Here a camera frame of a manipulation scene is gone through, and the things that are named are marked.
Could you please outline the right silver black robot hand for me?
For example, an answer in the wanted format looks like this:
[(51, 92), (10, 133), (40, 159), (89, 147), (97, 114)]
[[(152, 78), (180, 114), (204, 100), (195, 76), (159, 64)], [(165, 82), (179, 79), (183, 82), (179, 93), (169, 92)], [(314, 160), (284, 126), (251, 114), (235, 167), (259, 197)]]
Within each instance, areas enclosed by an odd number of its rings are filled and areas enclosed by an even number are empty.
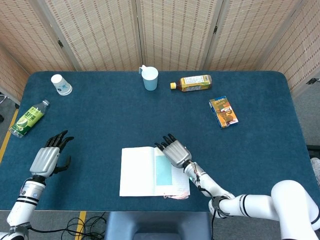
[(170, 163), (178, 168), (185, 169), (192, 161), (192, 155), (171, 133), (163, 136), (164, 142), (154, 145), (166, 156)]

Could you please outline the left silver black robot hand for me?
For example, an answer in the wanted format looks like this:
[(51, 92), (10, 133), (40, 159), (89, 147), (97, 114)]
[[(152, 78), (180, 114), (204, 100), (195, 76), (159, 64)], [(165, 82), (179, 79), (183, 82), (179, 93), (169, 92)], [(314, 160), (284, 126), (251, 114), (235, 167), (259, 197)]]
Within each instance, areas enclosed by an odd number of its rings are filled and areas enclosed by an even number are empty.
[(66, 171), (71, 164), (71, 156), (68, 155), (64, 165), (58, 166), (58, 160), (61, 152), (65, 148), (66, 144), (73, 140), (73, 136), (65, 137), (68, 130), (64, 130), (55, 136), (49, 138), (44, 145), (37, 152), (33, 163), (29, 169), (33, 179), (45, 179), (51, 177), (54, 174)]

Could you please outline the light blue tasselled bookmark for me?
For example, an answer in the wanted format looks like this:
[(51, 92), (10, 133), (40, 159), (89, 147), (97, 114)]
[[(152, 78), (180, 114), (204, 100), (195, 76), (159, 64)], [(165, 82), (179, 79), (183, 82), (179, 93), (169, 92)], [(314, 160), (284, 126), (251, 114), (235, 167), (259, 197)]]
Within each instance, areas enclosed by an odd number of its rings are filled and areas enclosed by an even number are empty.
[(189, 178), (182, 168), (174, 167), (164, 155), (155, 156), (154, 194), (165, 199), (187, 199), (190, 195)]

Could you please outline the white notebook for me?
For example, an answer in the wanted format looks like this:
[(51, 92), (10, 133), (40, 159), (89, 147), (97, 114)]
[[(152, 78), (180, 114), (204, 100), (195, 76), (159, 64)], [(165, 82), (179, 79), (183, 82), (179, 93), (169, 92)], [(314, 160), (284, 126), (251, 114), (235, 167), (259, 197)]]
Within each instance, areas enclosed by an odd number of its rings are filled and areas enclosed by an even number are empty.
[(155, 157), (158, 155), (164, 154), (156, 147), (122, 149), (119, 187), (121, 197), (159, 197), (155, 195)]

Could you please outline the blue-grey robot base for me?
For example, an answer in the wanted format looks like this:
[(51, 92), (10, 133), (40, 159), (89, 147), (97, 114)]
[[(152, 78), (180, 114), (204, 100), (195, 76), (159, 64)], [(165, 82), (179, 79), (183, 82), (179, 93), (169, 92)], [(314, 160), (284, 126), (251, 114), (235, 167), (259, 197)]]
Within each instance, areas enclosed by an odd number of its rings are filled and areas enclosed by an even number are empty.
[(109, 214), (104, 240), (212, 240), (207, 212), (121, 212)]

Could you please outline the green-label clear bottle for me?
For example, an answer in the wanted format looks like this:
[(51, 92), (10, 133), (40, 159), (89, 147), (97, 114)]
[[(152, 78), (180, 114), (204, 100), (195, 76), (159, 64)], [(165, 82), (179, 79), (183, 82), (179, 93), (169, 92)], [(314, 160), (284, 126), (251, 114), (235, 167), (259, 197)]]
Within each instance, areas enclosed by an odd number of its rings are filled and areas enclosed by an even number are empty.
[(18, 138), (25, 136), (45, 115), (49, 105), (50, 102), (47, 99), (33, 105), (9, 128), (9, 132)]

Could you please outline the blue and orange snack box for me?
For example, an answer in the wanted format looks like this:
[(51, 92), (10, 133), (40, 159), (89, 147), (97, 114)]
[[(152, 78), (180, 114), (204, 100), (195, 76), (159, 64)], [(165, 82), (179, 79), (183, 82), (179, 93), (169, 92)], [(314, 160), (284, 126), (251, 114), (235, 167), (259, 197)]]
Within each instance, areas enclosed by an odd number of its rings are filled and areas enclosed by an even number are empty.
[(210, 99), (208, 103), (217, 123), (222, 129), (239, 122), (226, 96)]

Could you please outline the yellow-label tea bottle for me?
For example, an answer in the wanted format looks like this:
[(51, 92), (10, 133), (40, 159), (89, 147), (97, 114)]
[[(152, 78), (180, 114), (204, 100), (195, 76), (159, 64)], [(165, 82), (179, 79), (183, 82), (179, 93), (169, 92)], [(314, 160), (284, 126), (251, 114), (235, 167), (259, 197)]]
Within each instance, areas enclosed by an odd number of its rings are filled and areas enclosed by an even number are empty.
[(170, 83), (171, 90), (180, 90), (181, 92), (207, 90), (211, 87), (212, 77), (209, 74), (182, 77), (178, 81)]

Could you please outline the white flower-print paper cup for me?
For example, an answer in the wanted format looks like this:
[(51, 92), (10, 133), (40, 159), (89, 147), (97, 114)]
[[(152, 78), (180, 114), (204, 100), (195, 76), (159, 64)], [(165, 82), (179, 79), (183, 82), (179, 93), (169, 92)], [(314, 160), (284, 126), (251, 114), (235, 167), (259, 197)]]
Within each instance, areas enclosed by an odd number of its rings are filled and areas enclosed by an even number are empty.
[(61, 96), (69, 95), (73, 90), (72, 86), (60, 74), (54, 74), (50, 80)]

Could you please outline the teal blue table cloth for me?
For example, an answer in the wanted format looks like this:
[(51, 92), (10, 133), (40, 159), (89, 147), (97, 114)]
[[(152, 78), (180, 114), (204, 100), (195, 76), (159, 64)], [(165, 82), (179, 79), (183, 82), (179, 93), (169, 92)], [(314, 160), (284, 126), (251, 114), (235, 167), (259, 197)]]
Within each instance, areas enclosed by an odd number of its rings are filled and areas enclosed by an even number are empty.
[[(68, 170), (46, 181), (39, 210), (207, 211), (209, 199), (190, 186), (190, 197), (120, 197), (122, 149), (153, 146), (172, 134), (222, 188), (269, 195), (282, 180), (299, 182), (320, 206), (310, 163), (285, 76), (277, 71), (212, 71), (212, 88), (170, 90), (170, 82), (193, 71), (162, 71), (157, 88), (145, 89), (136, 71), (63, 72), (71, 84), (61, 96), (51, 71), (32, 74), (19, 114), (48, 100), (46, 114), (26, 136), (11, 136), (0, 163), (0, 210), (10, 210), (30, 176), (38, 150), (56, 134), (74, 137), (59, 163)], [(226, 96), (238, 123), (221, 128), (209, 100)]]

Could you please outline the light blue plastic mug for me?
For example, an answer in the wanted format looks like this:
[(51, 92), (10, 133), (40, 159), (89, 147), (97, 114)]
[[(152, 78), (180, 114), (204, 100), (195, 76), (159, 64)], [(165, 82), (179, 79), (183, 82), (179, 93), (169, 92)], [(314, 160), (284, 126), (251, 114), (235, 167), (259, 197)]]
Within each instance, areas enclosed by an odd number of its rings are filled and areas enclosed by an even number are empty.
[(157, 88), (159, 72), (155, 67), (142, 65), (139, 67), (139, 74), (147, 91), (154, 91)]

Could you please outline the woven bamboo screen panel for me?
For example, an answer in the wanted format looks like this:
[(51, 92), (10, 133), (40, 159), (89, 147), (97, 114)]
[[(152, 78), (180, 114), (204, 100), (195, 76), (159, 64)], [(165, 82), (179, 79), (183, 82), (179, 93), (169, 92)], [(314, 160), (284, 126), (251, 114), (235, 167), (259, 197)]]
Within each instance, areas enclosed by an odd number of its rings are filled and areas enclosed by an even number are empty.
[(294, 98), (311, 86), (311, 79), (320, 79), (320, 0), (299, 2), (258, 65), (284, 74)]
[(0, 0), (0, 44), (29, 74), (73, 70), (29, 0)]
[(137, 71), (136, 0), (29, 0), (75, 71)]
[(0, 92), (20, 105), (29, 76), (0, 44)]
[(204, 69), (253, 70), (299, 2), (223, 0)]
[(142, 62), (159, 71), (204, 67), (224, 0), (135, 0)]

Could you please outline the grey white shoe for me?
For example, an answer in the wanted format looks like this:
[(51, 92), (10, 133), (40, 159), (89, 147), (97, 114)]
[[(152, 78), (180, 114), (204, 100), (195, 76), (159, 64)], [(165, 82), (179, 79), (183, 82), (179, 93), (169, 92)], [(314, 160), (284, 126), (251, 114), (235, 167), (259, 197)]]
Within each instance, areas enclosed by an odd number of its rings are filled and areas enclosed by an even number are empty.
[(320, 186), (320, 159), (317, 157), (313, 157), (310, 159), (312, 169), (314, 171), (316, 180), (318, 185)]

